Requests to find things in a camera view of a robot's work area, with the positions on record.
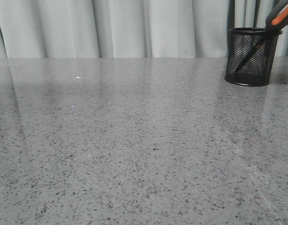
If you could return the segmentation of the grey orange handled scissors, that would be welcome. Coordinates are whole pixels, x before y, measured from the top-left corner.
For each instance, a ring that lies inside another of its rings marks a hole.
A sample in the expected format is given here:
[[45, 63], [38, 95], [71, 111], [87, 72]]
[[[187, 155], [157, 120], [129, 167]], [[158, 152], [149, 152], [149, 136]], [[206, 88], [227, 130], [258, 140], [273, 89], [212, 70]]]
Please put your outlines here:
[[250, 58], [261, 49], [263, 43], [275, 36], [284, 27], [288, 25], [288, 0], [280, 0], [279, 3], [272, 9], [265, 21], [265, 34], [256, 42], [250, 52], [244, 57], [241, 63], [237, 66], [234, 73], [239, 72], [242, 67], [250, 60]]

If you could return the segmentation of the black mesh pen bucket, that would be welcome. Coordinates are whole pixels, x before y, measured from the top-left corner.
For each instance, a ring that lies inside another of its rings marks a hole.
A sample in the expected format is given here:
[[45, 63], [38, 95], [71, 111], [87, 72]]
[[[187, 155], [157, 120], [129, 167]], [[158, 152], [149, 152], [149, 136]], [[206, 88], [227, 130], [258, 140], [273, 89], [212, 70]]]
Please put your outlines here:
[[270, 81], [276, 46], [282, 31], [231, 28], [224, 79], [242, 86], [266, 86]]

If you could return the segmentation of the grey curtain backdrop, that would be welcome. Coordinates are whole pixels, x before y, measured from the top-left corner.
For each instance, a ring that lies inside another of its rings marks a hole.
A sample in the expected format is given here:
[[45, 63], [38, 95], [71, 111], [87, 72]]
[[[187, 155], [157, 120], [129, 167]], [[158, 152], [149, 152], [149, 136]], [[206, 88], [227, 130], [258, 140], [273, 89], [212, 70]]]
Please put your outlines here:
[[274, 0], [0, 0], [0, 58], [225, 57]]

